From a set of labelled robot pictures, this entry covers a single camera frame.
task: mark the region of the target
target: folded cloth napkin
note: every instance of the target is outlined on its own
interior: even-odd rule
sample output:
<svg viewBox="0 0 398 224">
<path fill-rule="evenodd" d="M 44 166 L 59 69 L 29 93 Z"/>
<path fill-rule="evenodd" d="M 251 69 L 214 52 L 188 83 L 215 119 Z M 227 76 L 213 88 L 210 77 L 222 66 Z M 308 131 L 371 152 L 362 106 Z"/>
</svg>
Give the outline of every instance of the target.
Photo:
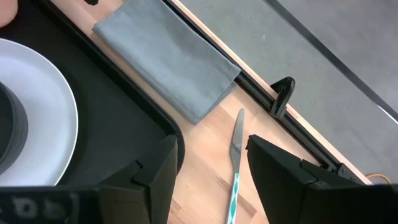
<svg viewBox="0 0 398 224">
<path fill-rule="evenodd" d="M 128 0 L 93 30 L 194 124 L 240 72 L 161 0 Z"/>
</svg>

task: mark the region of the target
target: teal striped handle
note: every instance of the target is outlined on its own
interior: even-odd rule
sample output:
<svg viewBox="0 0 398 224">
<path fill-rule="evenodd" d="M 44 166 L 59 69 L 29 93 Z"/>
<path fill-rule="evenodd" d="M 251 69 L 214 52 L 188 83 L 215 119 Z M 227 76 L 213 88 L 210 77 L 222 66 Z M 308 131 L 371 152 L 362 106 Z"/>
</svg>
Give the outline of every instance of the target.
<svg viewBox="0 0 398 224">
<path fill-rule="evenodd" d="M 238 189 L 239 189 L 239 173 L 235 173 L 234 186 L 232 188 L 232 194 L 231 194 L 231 203 L 229 205 L 229 210 L 228 210 L 227 224 L 235 224 L 236 208 L 238 207 L 238 204 L 236 202 L 236 200 L 238 199 Z"/>
</svg>

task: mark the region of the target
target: black bowl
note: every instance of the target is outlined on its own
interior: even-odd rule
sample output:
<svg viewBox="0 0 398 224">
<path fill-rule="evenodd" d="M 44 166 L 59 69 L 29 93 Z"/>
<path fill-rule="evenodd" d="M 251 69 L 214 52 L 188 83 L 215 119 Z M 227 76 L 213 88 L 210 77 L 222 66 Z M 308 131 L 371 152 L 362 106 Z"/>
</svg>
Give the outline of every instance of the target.
<svg viewBox="0 0 398 224">
<path fill-rule="evenodd" d="M 27 116 L 18 97 L 0 82 L 0 174 L 17 159 L 27 137 Z"/>
</svg>

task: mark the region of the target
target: knife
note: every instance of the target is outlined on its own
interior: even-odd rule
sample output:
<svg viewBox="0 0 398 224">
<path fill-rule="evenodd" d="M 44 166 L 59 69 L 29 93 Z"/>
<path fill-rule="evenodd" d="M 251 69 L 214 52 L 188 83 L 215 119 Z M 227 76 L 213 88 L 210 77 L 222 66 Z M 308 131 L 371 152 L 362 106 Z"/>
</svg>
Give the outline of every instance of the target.
<svg viewBox="0 0 398 224">
<path fill-rule="evenodd" d="M 231 202 L 228 210 L 228 221 L 227 224 L 235 224 L 236 218 L 236 207 L 238 199 L 239 189 L 239 165 L 241 163 L 241 152 L 242 152 L 242 138 L 243 138 L 243 121 L 244 121 L 244 109 L 241 109 L 236 118 L 235 129 L 232 136 L 231 142 L 231 158 L 234 166 L 234 185 L 232 187 Z"/>
</svg>

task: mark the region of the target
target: black plastic tray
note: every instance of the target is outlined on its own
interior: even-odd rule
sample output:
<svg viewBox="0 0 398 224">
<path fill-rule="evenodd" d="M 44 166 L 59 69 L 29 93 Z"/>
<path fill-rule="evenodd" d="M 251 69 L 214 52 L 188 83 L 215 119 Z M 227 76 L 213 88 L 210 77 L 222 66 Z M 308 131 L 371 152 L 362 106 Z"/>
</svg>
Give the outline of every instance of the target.
<svg viewBox="0 0 398 224">
<path fill-rule="evenodd" d="M 96 184 L 169 134 L 178 136 L 179 170 L 185 148 L 178 125 L 82 35 L 49 1 L 20 0 L 15 20 L 0 29 L 0 38 L 26 45 L 54 63 L 75 96 L 78 140 L 60 183 Z"/>
</svg>

